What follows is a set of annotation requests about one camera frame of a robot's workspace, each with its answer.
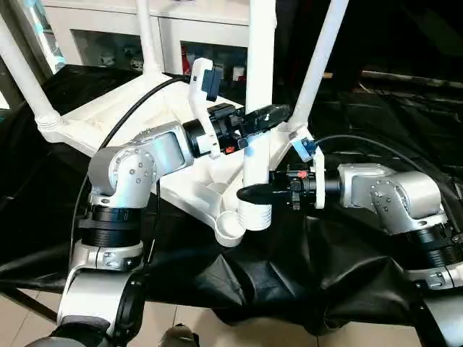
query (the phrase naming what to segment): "blue component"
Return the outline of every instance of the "blue component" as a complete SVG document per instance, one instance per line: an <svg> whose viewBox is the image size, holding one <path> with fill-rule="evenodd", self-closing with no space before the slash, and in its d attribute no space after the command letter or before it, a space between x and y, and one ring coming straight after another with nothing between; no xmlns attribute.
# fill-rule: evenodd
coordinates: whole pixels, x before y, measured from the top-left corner
<svg viewBox="0 0 463 347"><path fill-rule="evenodd" d="M315 150L317 149L317 145L315 144L315 141L308 140L305 137L302 139L301 143L304 146L304 148L307 150L307 152L310 154L310 156L313 156L315 154Z"/></svg>
<svg viewBox="0 0 463 347"><path fill-rule="evenodd" d="M296 150L302 161L306 163L312 159L313 155L315 154L315 150L317 149L317 145L314 141L303 138L298 142L294 142L293 148Z"/></svg>

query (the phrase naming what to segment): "wire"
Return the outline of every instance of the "wire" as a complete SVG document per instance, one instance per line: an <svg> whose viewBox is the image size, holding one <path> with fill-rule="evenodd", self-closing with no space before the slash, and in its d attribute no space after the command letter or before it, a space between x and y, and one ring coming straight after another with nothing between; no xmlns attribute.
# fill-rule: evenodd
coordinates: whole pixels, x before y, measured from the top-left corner
<svg viewBox="0 0 463 347"><path fill-rule="evenodd" d="M402 159L404 162L409 164L415 170L417 170L419 172L423 172L424 174L428 174L428 172L424 168L422 168L421 166L416 164L416 162L414 162L412 159L408 158L406 155L400 153L398 150L395 150L395 149L393 149L393 148L391 148L391 147L389 147L389 146L387 146L387 145L385 145L385 144L383 144L381 142L378 142L378 141L375 141L375 140L372 140L372 139L368 139L367 137L361 137L361 136L349 135L349 134L338 134L338 135L331 135L331 136L327 136L327 137L323 137L321 139L318 139L318 140L315 141L315 144L317 146L319 146L324 142L337 140L337 139L351 139L351 140L357 140L357 141L363 141L363 142L370 143L371 145L375 145L377 147L380 147L380 148L383 148L384 150L389 151L390 153L393 153L396 157ZM458 227L458 224L456 222L456 218L455 218L454 214L452 213L452 211L450 209L449 202L447 201L446 197L443 194L441 196L442 196L443 209L445 210L445 212L447 214L447 218L453 224L453 227L454 227L454 230L456 231L456 233L460 234L460 232L461 232L460 228Z"/></svg>
<svg viewBox="0 0 463 347"><path fill-rule="evenodd" d="M121 127L124 125L124 123L128 120L128 118L133 115L133 113L144 103L146 102L147 99L149 99L151 96L156 94L159 90L164 89L165 87L175 83L175 82L188 82L190 80L190 76L179 76L175 78L171 78L170 80L167 80L165 82L162 82L160 85L156 85L153 89L148 91L146 94L144 94L143 97L141 97L126 113L125 115L120 118L120 120L116 123L116 125L113 127L113 129L109 132L109 134L105 137L103 142L101 143L100 147L98 150L101 150L105 148L109 142L112 140L114 135L121 129ZM82 182L82 186L80 186L79 194L77 195L77 199L75 201L75 206L74 206L74 211L72 212L72 225L71 225L71 245L69 248L69 270L71 269L71 264L72 264L72 253L74 251L74 234L75 234L75 218L77 215L77 210L79 209L79 204L80 204L80 199L82 197L82 193L85 190L85 185L88 182L88 174L85 175L85 178Z"/></svg>
<svg viewBox="0 0 463 347"><path fill-rule="evenodd" d="M143 264L142 274L146 274L149 264L153 261L154 256L154 246L156 243L156 231L158 230L159 219L161 218L161 180L159 179L156 182L156 220L154 221L154 237L151 241L150 252L148 253L148 258Z"/></svg>

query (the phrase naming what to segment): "shelf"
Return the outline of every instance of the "shelf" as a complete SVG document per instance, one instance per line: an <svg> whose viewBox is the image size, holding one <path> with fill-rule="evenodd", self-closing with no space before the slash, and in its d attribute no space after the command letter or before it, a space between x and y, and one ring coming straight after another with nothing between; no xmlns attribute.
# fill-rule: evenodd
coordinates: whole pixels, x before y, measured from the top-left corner
<svg viewBox="0 0 463 347"><path fill-rule="evenodd" d="M135 0L42 0L45 7L136 13ZM249 0L150 0L155 17L249 25Z"/></svg>

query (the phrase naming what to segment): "white pipe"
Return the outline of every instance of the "white pipe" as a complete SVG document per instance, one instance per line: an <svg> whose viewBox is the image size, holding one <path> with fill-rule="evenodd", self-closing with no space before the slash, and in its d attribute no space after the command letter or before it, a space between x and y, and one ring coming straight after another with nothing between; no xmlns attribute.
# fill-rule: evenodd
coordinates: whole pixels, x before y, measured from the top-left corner
<svg viewBox="0 0 463 347"><path fill-rule="evenodd" d="M161 72L154 54L153 29L150 21L150 5L148 0L137 0L138 25L143 51L143 73Z"/></svg>
<svg viewBox="0 0 463 347"><path fill-rule="evenodd" d="M294 131L307 123L348 3L349 0L331 0L294 113L288 121L290 131Z"/></svg>
<svg viewBox="0 0 463 347"><path fill-rule="evenodd" d="M273 45L276 0L251 0L247 49L246 113L272 104ZM268 183L270 133L248 139L243 164L243 185ZM239 201L239 221L248 230L263 230L271 224L271 205Z"/></svg>
<svg viewBox="0 0 463 347"><path fill-rule="evenodd" d="M59 113L53 109L45 96L1 15L0 56L32 109L38 129L48 131L60 125Z"/></svg>

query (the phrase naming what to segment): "robotic arm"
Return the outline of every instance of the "robotic arm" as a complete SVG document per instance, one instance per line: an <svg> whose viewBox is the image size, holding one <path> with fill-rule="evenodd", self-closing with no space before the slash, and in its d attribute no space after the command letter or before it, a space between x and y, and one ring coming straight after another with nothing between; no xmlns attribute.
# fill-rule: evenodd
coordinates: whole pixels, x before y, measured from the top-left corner
<svg viewBox="0 0 463 347"><path fill-rule="evenodd" d="M293 146L303 161L323 160L316 158L320 149L312 137L295 134ZM308 205L319 208L318 196L323 195L338 199L342 207L375 213L393 240L396 261L424 298L418 319L429 321L427 331L418 330L426 335L423 343L462 346L463 238L448 220L438 185L425 173L398 173L374 163L342 164L334 172L320 172L320 167L271 171L269 184L245 187L238 198L263 205L283 202L300 210Z"/></svg>
<svg viewBox="0 0 463 347"><path fill-rule="evenodd" d="M244 108L225 103L206 109L205 100L216 97L220 82L209 62L198 59L193 68L189 99L195 120L146 129L127 144L105 147L91 159L92 190L79 221L82 238L74 247L58 328L47 343L125 346L136 336L145 303L140 219L152 185L191 166L195 158L217 158L247 147L249 136L267 132L291 115L285 105L247 115Z"/></svg>

